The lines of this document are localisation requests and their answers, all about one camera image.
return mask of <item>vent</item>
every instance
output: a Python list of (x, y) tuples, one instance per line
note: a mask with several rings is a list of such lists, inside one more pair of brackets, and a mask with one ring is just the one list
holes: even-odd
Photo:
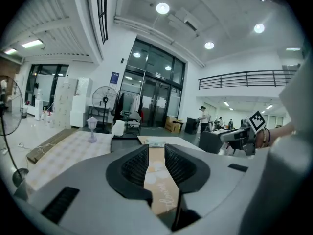
[(196, 31), (197, 29), (188, 21), (185, 22), (185, 24), (187, 24), (193, 31)]
[(42, 215), (51, 222), (58, 224), (78, 192), (79, 189), (65, 187), (42, 211)]

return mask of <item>trash bin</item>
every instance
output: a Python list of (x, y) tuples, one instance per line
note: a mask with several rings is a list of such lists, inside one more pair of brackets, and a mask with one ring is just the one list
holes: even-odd
[(27, 118), (27, 106), (24, 105), (24, 108), (22, 108), (22, 118)]

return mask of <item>glass door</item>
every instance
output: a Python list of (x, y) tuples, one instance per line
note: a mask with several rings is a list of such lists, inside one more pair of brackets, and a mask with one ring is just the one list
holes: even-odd
[(170, 85), (145, 77), (142, 86), (143, 126), (164, 127)]

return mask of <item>electric fan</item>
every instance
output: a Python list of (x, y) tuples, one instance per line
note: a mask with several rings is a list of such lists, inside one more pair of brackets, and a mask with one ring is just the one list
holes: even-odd
[(100, 112), (103, 112), (102, 127), (95, 129), (95, 132), (105, 134), (110, 133), (104, 125), (104, 119), (106, 113), (109, 113), (109, 111), (114, 108), (116, 97), (116, 91), (108, 86), (102, 86), (93, 93), (92, 104), (94, 108)]
[(12, 180), (14, 185), (18, 187), (27, 175), (28, 169), (17, 168), (6, 135), (12, 134), (21, 122), (23, 98), (19, 86), (12, 78), (0, 76), (0, 82), (0, 136), (4, 137), (8, 153), (16, 169), (13, 173)]

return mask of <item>ceiling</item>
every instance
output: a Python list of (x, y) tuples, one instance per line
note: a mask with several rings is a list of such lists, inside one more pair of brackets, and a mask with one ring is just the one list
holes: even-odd
[[(264, 115), (275, 115), (282, 116), (286, 115), (286, 109), (281, 103), (279, 98), (270, 97), (252, 97), (252, 96), (211, 96), (204, 98), (204, 101), (210, 104), (213, 102), (216, 106), (221, 109), (232, 108), (234, 111), (244, 111), (244, 112), (255, 112), (255, 111), (265, 111)], [(270, 104), (273, 105), (272, 108), (266, 109)]]
[[(17, 50), (21, 57), (49, 55), (89, 56), (73, 30), (72, 0), (27, 0), (14, 16), (1, 39), (0, 49)], [(21, 45), (40, 39), (43, 44)]]
[[(156, 11), (164, 2), (166, 15)], [(210, 60), (251, 49), (301, 47), (304, 36), (288, 8), (259, 0), (123, 0), (116, 15), (147, 25), (174, 39), (196, 58)], [(188, 19), (197, 29), (184, 23)], [(262, 23), (265, 31), (254, 32)], [(204, 44), (215, 47), (206, 50)]]

